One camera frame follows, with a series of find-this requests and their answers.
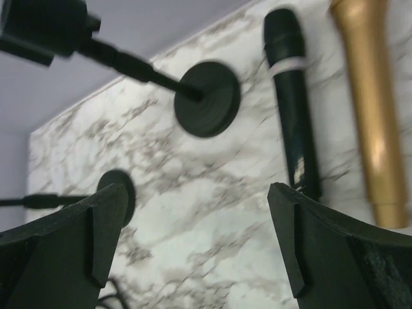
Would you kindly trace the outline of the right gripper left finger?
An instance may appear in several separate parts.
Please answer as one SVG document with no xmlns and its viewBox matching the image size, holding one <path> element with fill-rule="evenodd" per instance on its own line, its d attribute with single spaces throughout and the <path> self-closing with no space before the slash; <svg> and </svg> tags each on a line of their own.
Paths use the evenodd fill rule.
<svg viewBox="0 0 412 309">
<path fill-rule="evenodd" d="M 110 185 L 2 232 L 1 308 L 95 308 L 126 208 L 126 189 Z"/>
</svg>

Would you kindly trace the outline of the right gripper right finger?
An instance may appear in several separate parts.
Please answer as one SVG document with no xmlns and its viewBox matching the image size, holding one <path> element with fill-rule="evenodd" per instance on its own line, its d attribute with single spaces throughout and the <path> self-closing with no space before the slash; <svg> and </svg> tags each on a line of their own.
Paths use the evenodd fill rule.
<svg viewBox="0 0 412 309">
<path fill-rule="evenodd" d="M 300 308 L 411 308 L 411 236 L 378 228 L 283 183 L 267 196 Z"/>
</svg>

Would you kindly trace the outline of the black shock mount stand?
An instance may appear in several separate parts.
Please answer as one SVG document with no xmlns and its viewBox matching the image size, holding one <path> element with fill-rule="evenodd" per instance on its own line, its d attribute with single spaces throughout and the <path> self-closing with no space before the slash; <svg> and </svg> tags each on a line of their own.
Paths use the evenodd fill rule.
<svg viewBox="0 0 412 309">
<path fill-rule="evenodd" d="M 134 183 L 128 173 L 121 169 L 112 169 L 102 175 L 97 185 L 97 192 L 110 186 L 122 185 L 127 192 L 127 207 L 123 227 L 131 221 L 136 208 L 136 190 Z M 56 209 L 60 206 L 68 206 L 77 203 L 88 196 L 71 195 L 63 196 L 51 193 L 37 193 L 22 198 L 9 198 L 1 200 L 1 207 L 23 206 L 25 209 Z"/>
</svg>

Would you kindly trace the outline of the black microphone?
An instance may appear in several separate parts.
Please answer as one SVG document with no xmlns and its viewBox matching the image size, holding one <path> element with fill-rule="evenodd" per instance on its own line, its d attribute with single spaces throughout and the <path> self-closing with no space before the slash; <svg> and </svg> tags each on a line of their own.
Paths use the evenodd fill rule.
<svg viewBox="0 0 412 309">
<path fill-rule="evenodd" d="M 289 184 L 319 201 L 322 188 L 306 87 L 306 46 L 294 11 L 278 8 L 269 12 L 263 38 L 276 90 Z"/>
</svg>

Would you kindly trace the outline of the black clip microphone stand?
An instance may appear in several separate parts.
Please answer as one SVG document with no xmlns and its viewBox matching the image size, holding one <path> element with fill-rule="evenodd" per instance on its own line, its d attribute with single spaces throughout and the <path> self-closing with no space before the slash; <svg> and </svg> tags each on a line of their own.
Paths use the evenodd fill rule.
<svg viewBox="0 0 412 309">
<path fill-rule="evenodd" d="M 174 80 L 137 56 L 94 39 L 100 24 L 84 1 L 3 1 L 1 51 L 43 66 L 56 56 L 68 59 L 79 53 L 126 77 L 171 90 L 178 123 L 199 138 L 214 137 L 231 125 L 241 87 L 230 67 L 204 61 Z"/>
</svg>

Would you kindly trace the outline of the gold microphone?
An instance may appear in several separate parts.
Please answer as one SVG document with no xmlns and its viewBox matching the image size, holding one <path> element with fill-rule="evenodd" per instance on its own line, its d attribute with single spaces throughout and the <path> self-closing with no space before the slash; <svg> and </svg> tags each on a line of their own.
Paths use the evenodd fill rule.
<svg viewBox="0 0 412 309">
<path fill-rule="evenodd" d="M 375 222 L 409 224 L 407 185 L 386 41 L 387 1 L 332 1 L 346 55 L 366 196 Z"/>
</svg>

